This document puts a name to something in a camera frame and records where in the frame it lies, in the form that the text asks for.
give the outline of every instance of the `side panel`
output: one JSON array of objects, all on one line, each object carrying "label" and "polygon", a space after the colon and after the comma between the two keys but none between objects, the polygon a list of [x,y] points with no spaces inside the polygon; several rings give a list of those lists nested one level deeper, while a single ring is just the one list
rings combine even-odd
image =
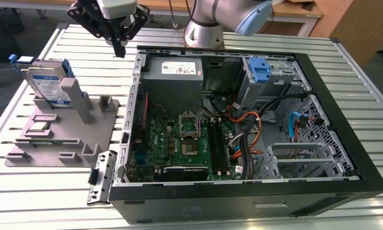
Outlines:
[{"label": "side panel", "polygon": [[254,219],[320,213],[355,199],[334,194],[112,201],[128,223]]}]

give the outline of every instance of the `slotted metal surface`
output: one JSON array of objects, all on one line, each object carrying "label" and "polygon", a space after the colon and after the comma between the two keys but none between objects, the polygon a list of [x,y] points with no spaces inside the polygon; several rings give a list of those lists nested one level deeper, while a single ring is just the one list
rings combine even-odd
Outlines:
[{"label": "slotted metal surface", "polygon": [[[225,33],[227,49],[306,53],[332,93],[368,155],[383,176],[383,100],[371,82],[344,56],[340,46],[324,38],[277,35],[242,37]],[[41,58],[66,58],[84,91],[92,97],[110,94],[120,100],[110,149],[118,150],[128,87],[137,45],[183,46],[182,32],[142,29],[126,46],[125,59],[78,25],[58,29]],[[93,229],[128,227],[112,206],[86,207],[88,168],[5,167],[2,157],[12,148],[33,110],[33,93],[25,82],[0,118],[0,227],[18,229]],[[383,194],[356,200],[317,217],[233,220],[217,223],[165,224],[165,229],[383,229]],[[162,225],[143,226],[162,228]]]}]

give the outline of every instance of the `blue drive latch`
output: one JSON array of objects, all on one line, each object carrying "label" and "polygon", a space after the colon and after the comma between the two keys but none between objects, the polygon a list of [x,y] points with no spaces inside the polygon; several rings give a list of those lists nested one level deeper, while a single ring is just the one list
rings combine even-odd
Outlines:
[{"label": "blue drive latch", "polygon": [[250,57],[249,61],[250,69],[254,75],[254,81],[257,83],[267,82],[271,76],[271,66],[266,63],[265,58]]}]

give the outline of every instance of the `floor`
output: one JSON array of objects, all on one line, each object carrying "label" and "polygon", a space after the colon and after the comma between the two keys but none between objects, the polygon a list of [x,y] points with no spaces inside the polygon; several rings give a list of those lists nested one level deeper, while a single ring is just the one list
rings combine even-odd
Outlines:
[{"label": "floor", "polygon": [[[20,18],[25,31],[14,37],[25,56],[38,56],[58,23],[74,23],[62,11],[48,11],[46,16],[45,19],[40,19],[34,10],[21,10]],[[169,16],[162,16],[154,20],[154,23],[147,23],[147,27],[171,28]],[[187,22],[187,18],[175,17],[175,22],[182,27]],[[10,68],[9,64],[0,63],[0,69],[8,68]],[[364,72],[383,93],[383,57],[380,54],[374,56],[364,67]],[[0,72],[0,115],[21,82],[22,78],[14,71],[5,70]]]}]

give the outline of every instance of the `metal bracket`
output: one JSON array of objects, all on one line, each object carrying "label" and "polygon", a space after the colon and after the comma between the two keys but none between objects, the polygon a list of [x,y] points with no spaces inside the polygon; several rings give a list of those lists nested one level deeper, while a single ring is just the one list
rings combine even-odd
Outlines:
[{"label": "metal bracket", "polygon": [[113,169],[116,162],[117,152],[109,150],[100,153],[97,157],[96,167],[90,170],[88,183],[92,185],[89,188],[89,195],[86,205],[108,205],[109,188],[113,181]]}]

